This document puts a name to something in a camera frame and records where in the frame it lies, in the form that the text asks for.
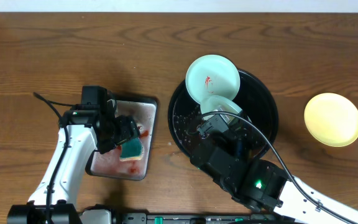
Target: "yellow plate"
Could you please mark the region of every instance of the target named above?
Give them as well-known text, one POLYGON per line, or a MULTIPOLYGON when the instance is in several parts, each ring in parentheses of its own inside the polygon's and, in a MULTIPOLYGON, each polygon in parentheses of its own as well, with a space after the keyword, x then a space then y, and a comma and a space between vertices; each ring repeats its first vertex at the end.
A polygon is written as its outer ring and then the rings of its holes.
POLYGON ((341 95, 323 93, 306 105, 305 124, 318 141, 328 146, 347 146, 358 137, 358 110, 341 95))

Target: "wooden table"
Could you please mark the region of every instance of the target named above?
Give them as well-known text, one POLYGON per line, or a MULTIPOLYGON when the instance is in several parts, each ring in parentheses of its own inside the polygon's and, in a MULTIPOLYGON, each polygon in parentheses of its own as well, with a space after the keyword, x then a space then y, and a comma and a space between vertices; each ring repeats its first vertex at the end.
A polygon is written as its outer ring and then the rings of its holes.
POLYGON ((168 130, 170 97, 206 54, 229 58, 272 92, 280 116, 275 145, 293 174, 358 209, 358 139, 324 146, 303 122, 318 93, 339 93, 358 107, 358 14, 0 13, 0 223, 38 186, 57 142, 57 118, 32 92, 76 103, 87 84, 155 96, 159 109, 146 178, 85 175, 79 210, 105 203, 154 213, 249 213, 189 163, 168 130))

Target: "white backdrop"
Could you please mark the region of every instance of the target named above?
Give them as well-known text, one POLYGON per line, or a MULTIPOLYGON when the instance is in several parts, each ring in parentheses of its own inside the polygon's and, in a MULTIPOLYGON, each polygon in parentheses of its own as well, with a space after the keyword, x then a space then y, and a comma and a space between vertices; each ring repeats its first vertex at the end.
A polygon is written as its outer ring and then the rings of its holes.
POLYGON ((0 0, 0 12, 358 12, 358 0, 0 0))

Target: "sponge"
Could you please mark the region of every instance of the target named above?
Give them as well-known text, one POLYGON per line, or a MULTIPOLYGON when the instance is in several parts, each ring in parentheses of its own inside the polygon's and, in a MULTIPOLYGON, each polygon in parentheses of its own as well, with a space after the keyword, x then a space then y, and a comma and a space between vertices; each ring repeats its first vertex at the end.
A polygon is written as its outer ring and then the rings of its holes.
POLYGON ((119 156, 120 161, 124 162, 142 159, 142 143, 140 142, 139 138, 134 138, 128 142, 125 142, 121 145, 121 147, 122 152, 119 156))

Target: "green sponge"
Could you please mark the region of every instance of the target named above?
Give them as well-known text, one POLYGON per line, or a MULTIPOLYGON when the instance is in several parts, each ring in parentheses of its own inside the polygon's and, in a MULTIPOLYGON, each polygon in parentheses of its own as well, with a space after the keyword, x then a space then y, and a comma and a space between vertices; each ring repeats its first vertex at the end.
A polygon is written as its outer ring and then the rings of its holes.
POLYGON ((119 156, 120 161, 133 161, 142 159, 142 143, 139 138, 134 138, 121 145, 122 152, 119 156))

